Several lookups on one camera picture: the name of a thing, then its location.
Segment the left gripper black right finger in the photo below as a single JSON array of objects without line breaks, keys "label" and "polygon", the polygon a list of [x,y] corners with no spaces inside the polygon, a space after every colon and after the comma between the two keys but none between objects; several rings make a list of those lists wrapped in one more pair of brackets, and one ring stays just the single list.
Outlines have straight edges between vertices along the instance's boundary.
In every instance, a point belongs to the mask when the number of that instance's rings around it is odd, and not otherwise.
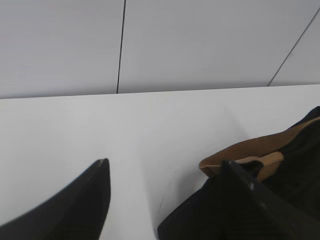
[{"label": "left gripper black right finger", "polygon": [[320,222],[280,199],[242,166],[221,171],[225,234],[230,240],[318,240]]}]

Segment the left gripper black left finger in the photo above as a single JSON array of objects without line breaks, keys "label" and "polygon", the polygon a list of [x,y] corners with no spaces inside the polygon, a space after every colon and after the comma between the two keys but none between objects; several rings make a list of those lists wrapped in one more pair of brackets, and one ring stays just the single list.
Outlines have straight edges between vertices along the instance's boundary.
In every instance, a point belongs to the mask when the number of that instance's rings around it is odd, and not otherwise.
[{"label": "left gripper black left finger", "polygon": [[50,199],[3,224],[0,238],[98,240],[110,201],[110,163],[99,159]]}]

